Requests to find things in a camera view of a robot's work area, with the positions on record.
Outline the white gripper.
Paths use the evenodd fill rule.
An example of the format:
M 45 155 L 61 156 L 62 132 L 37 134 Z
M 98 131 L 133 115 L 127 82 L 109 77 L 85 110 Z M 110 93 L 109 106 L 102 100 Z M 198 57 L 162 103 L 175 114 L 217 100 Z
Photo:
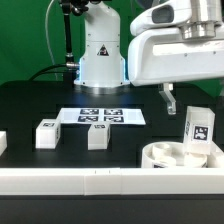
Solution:
M 152 29 L 128 48 L 128 75 L 135 86 L 161 84 L 169 115 L 176 114 L 175 82 L 224 77 L 224 26 L 214 38 L 184 40 L 178 28 Z

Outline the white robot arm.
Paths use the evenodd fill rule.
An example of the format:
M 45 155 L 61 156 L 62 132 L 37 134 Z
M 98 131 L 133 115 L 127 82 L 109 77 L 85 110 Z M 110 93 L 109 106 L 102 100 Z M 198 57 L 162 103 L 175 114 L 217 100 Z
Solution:
M 95 93 L 159 84 L 168 113 L 176 113 L 175 82 L 224 78 L 221 0 L 146 0 L 130 25 L 128 58 L 120 55 L 120 18 L 104 3 L 85 13 L 85 53 L 75 83 Z

